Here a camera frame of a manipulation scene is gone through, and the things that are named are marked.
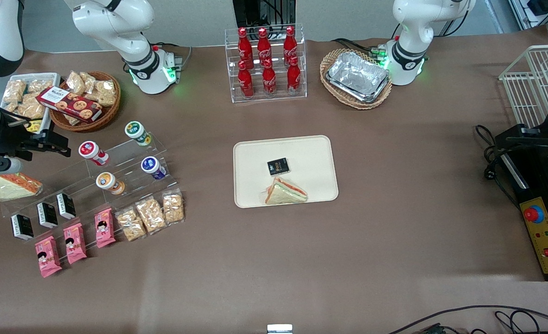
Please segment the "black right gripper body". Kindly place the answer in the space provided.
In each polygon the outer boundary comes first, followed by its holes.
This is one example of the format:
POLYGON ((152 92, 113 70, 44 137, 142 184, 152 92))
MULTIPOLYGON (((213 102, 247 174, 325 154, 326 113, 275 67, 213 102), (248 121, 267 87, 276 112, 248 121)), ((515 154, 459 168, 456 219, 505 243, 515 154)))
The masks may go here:
POLYGON ((32 136, 24 125, 11 126, 13 121, 3 118, 0 121, 0 157, 8 156, 24 161, 32 160, 32 152, 26 146, 32 144, 32 136))

